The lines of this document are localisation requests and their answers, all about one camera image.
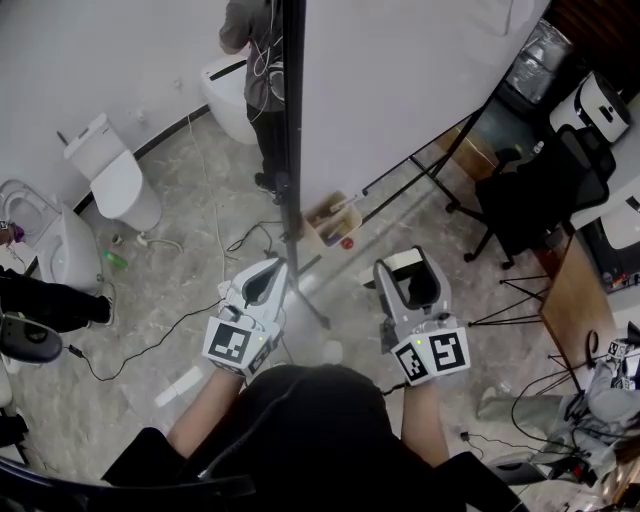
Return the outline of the black office chair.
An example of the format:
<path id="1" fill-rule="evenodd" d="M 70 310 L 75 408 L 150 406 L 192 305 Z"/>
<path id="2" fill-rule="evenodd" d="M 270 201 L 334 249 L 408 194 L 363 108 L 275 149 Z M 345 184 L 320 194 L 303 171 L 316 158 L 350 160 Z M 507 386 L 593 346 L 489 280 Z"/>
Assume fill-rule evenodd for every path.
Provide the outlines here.
<path id="1" fill-rule="evenodd" d="M 577 212 L 605 203 L 610 196 L 608 179 L 616 162 L 608 141 L 593 127 L 563 125 L 531 160 L 508 171 L 521 159 L 514 148 L 496 153 L 492 174 L 475 184 L 481 210 L 473 211 L 453 201 L 446 211 L 458 211 L 486 226 L 477 248 L 463 255 L 475 260 L 492 237 L 496 237 L 507 260 L 536 248 Z"/>

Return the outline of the wooden table with hairpin legs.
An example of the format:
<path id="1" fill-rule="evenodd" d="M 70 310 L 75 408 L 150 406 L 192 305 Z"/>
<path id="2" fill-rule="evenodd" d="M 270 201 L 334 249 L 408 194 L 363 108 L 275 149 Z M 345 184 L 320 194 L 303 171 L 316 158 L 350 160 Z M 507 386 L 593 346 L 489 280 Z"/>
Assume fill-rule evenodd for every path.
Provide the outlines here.
<path id="1" fill-rule="evenodd" d="M 586 389 L 591 379 L 585 364 L 587 334 L 590 330 L 598 333 L 599 354 L 603 355 L 616 337 L 617 326 L 579 238 L 569 239 L 553 275 L 504 278 L 500 286 L 520 292 L 523 298 L 467 325 L 543 324 L 557 348 L 561 367 L 571 375 L 577 390 Z"/>

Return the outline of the grey cloth bag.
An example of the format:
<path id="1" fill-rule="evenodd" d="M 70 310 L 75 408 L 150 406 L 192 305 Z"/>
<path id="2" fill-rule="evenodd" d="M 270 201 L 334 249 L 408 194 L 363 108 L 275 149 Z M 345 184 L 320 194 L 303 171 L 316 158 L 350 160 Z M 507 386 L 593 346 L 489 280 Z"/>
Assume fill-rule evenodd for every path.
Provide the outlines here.
<path id="1" fill-rule="evenodd" d="M 549 437 L 565 425 L 562 400 L 556 395 L 523 396 L 517 400 L 490 387 L 480 398 L 476 417 L 481 421 L 503 423 L 514 419 L 519 426 L 532 427 Z"/>

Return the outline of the white and black rounded machine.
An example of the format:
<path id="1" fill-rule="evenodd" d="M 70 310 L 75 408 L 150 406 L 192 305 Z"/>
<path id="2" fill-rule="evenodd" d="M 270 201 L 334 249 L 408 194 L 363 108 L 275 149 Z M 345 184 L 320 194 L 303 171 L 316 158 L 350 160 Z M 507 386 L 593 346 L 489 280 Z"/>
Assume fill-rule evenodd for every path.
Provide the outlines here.
<path id="1" fill-rule="evenodd" d="M 636 197 L 581 231 L 608 293 L 640 285 L 640 201 Z"/>

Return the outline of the person's right forearm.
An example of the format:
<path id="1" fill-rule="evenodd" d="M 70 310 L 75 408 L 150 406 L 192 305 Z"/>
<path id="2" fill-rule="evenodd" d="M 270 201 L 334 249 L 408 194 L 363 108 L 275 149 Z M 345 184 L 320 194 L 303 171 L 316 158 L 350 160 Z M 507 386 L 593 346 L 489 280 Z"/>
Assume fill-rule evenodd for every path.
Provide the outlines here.
<path id="1" fill-rule="evenodd" d="M 401 440 L 431 467 L 449 460 L 436 380 L 405 389 Z"/>

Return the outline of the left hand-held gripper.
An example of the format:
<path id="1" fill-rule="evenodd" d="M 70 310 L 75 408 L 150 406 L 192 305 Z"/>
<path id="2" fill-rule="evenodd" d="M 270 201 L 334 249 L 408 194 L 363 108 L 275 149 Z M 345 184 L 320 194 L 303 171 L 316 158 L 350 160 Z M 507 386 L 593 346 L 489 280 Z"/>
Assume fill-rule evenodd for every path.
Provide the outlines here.
<path id="1" fill-rule="evenodd" d="M 232 279 L 226 300 L 246 307 L 250 315 L 225 305 L 209 318 L 202 355 L 216 368 L 240 377 L 255 377 L 263 368 L 282 335 L 275 320 L 286 294 L 288 274 L 287 261 L 276 257 L 259 261 Z"/>

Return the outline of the white partition board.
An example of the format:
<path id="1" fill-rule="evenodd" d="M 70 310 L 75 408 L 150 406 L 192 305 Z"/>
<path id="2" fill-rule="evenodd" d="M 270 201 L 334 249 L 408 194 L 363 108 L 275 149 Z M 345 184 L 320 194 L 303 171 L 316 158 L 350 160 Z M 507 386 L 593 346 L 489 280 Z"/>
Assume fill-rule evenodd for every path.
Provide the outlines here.
<path id="1" fill-rule="evenodd" d="M 303 216 L 362 197 L 452 128 L 467 133 L 551 0 L 282 0 L 289 275 Z"/>

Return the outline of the person's left forearm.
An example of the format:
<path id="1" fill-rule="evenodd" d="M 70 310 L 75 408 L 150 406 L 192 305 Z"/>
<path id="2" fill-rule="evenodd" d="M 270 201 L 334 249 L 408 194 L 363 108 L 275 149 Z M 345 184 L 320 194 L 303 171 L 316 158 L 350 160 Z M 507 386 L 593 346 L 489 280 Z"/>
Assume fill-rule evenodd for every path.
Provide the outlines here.
<path id="1" fill-rule="evenodd" d="M 244 377 L 215 370 L 170 429 L 167 435 L 170 446 L 183 458 L 189 458 L 226 415 L 244 382 Z"/>

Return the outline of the dark blue rounded seat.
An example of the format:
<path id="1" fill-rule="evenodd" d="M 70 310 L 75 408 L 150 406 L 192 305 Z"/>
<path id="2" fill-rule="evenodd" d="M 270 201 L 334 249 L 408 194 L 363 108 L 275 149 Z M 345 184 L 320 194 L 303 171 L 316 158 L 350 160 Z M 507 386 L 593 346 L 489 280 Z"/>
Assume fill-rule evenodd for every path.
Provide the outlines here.
<path id="1" fill-rule="evenodd" d="M 61 336 L 51 328 L 17 313 L 0 315 L 0 353 L 22 363 L 54 361 L 63 350 Z"/>

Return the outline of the plastic-wrapped black appliance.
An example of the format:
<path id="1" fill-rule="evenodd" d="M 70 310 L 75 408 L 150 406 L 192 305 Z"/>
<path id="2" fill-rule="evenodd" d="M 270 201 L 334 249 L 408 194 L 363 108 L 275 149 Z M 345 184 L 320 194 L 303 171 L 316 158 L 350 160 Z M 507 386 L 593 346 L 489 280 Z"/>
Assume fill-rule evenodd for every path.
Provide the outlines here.
<path id="1" fill-rule="evenodd" d="M 540 20 L 516 57 L 506 83 L 531 104 L 539 104 L 573 43 L 545 19 Z"/>

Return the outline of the white rounded smart toilet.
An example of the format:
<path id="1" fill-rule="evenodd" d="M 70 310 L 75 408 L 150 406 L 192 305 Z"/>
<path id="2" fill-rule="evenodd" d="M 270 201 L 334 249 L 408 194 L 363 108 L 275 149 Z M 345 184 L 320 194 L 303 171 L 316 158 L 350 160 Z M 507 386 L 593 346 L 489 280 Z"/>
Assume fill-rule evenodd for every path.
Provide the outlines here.
<path id="1" fill-rule="evenodd" d="M 246 115 L 246 70 L 244 56 L 226 55 L 202 69 L 202 90 L 222 130 L 239 143 L 256 145 L 256 134 Z"/>

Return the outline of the white toilet with tank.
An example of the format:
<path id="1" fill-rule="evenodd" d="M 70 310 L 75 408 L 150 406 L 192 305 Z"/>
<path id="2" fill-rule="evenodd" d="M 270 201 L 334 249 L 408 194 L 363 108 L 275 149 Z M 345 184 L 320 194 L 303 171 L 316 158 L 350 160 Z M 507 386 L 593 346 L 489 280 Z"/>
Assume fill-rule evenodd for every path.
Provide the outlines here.
<path id="1" fill-rule="evenodd" d="M 137 232 L 159 223 L 160 200 L 106 114 L 91 121 L 66 146 L 63 157 L 89 181 L 102 216 Z"/>

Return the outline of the white rounded machine black screen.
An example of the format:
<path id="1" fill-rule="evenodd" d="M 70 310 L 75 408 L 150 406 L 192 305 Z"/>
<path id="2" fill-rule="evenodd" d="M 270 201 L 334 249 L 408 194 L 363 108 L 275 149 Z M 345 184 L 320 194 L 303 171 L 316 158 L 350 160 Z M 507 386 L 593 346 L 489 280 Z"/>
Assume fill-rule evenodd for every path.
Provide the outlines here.
<path id="1" fill-rule="evenodd" d="M 599 72 L 591 72 L 550 113 L 549 124 L 557 132 L 562 126 L 592 127 L 615 144 L 632 124 L 627 104 Z"/>

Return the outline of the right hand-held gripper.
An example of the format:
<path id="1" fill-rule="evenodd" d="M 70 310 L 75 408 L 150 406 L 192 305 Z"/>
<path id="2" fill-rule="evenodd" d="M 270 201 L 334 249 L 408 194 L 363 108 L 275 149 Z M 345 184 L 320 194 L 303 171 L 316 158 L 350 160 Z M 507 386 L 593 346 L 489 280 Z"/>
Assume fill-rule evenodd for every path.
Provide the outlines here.
<path id="1" fill-rule="evenodd" d="M 437 297 L 428 301 L 426 315 L 408 307 L 392 270 L 382 259 L 373 265 L 376 290 L 391 317 L 380 325 L 382 352 L 392 356 L 411 387 L 471 366 L 466 330 L 451 314 L 449 280 L 436 260 L 421 247 L 419 250 L 439 290 Z"/>

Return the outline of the person's black clothing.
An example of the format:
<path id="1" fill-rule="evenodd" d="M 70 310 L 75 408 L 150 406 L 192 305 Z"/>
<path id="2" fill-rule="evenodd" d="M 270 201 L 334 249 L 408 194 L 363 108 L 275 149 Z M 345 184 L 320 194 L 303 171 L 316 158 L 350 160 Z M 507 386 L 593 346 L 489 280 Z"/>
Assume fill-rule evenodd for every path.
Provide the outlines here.
<path id="1" fill-rule="evenodd" d="M 104 480 L 215 484 L 210 497 L 144 502 L 163 512 L 528 512 L 470 452 L 424 462 L 393 432 L 380 389 L 340 365 L 282 365 L 243 384 L 187 459 L 168 433 L 143 429 Z"/>

